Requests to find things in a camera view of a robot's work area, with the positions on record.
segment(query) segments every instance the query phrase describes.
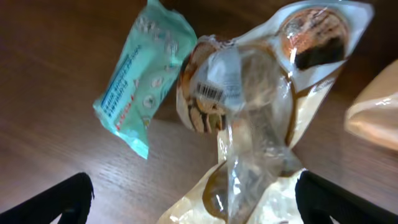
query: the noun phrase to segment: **product label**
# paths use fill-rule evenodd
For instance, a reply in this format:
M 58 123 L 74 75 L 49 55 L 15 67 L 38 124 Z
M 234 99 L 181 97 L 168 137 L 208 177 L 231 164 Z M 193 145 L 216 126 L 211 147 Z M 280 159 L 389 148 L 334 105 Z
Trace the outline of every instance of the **product label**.
M 190 91 L 199 99 L 239 110 L 244 104 L 241 70 L 241 58 L 236 47 L 215 52 L 195 72 Z
M 124 99 L 126 98 L 126 95 L 127 98 L 130 98 L 130 95 L 135 92 L 136 87 L 134 86 L 134 83 L 128 79 L 128 73 L 130 71 L 132 61 L 137 57 L 141 48 L 141 45 L 138 45 L 131 54 L 127 54 L 125 56 L 123 63 L 111 80 L 111 84 L 104 95 L 101 107 L 104 114 L 110 120 L 114 120 L 122 107 L 124 107 L 125 103 L 123 102 L 127 100 Z

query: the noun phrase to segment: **plastic packaging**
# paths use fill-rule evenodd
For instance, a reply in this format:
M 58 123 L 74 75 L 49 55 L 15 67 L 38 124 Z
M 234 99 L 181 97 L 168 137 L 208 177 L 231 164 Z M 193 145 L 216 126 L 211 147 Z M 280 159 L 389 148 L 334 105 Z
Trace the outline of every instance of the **plastic packaging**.
M 301 138 L 372 16 L 369 4 L 302 1 L 241 37 L 201 37 L 180 71 L 177 111 L 190 129 L 218 132 L 219 164 L 158 223 L 299 219 L 289 215 L 297 214 L 294 207 L 275 206 L 289 200 L 263 193 L 272 183 L 289 187 L 291 181 L 282 179 L 300 164 L 288 149 Z M 273 206 L 271 199 L 277 200 Z
M 102 125 L 147 159 L 146 129 L 197 41 L 188 22 L 148 0 L 132 26 L 106 92 L 94 102 Z
M 398 61 L 385 68 L 346 113 L 345 128 L 361 138 L 398 150 Z

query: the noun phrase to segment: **packaged bread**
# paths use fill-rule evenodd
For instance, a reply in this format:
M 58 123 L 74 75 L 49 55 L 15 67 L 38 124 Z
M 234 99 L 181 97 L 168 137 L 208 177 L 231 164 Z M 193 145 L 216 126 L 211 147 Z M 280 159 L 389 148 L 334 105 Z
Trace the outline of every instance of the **packaged bread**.
M 398 60 L 359 94 L 346 112 L 345 129 L 380 146 L 398 150 Z
M 218 133 L 219 164 L 158 224 L 289 222 L 287 211 L 261 218 L 272 209 L 263 193 L 301 168 L 290 149 L 372 16 L 369 4 L 302 1 L 241 37 L 199 38 L 180 71 L 177 111 L 190 129 Z

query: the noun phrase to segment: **crumpled plastic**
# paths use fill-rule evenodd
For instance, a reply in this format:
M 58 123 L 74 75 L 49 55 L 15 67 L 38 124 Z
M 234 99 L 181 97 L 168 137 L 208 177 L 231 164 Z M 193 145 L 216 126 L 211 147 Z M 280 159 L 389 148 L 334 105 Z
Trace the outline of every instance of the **crumpled plastic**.
M 264 192 L 295 181 L 302 166 L 290 149 L 372 16 L 360 2 L 302 1 L 241 37 L 200 37 L 180 71 L 177 112 L 190 129 L 218 132 L 219 164 L 158 224 L 300 223 L 296 208 L 284 206 L 293 194 Z

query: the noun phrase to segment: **beige paper bag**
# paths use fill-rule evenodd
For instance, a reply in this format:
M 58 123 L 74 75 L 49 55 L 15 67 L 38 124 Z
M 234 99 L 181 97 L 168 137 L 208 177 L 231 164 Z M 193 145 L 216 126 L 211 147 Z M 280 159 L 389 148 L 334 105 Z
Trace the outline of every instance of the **beige paper bag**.
M 385 68 L 346 113 L 345 129 L 398 150 L 398 60 Z

